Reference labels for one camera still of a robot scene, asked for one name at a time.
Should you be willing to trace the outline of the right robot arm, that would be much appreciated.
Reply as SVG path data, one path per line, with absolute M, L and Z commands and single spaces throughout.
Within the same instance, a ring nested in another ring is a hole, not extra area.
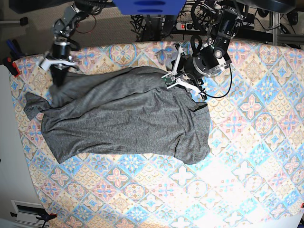
M 77 69 L 71 52 L 79 51 L 80 45 L 72 39 L 72 35 L 76 32 L 77 24 L 89 17 L 94 9 L 95 6 L 88 1 L 76 0 L 53 25 L 53 44 L 39 59 L 38 66 L 51 72 L 53 84 L 57 87 L 63 85 L 70 68 Z

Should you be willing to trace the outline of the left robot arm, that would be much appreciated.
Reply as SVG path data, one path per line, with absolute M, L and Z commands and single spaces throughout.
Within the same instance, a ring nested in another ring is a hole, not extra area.
M 238 31 L 239 23 L 245 19 L 238 4 L 222 6 L 217 9 L 216 17 L 212 16 L 214 10 L 204 5 L 210 23 L 207 25 L 207 40 L 202 41 L 198 35 L 192 35 L 190 46 L 192 54 L 186 55 L 182 45 L 176 44 L 178 51 L 176 59 L 172 62 L 170 72 L 162 79 L 168 89 L 182 86 L 187 91 L 193 90 L 203 99 L 209 97 L 203 88 L 204 77 L 215 77 L 220 72 L 231 69 L 231 59 L 227 53 L 229 43 Z

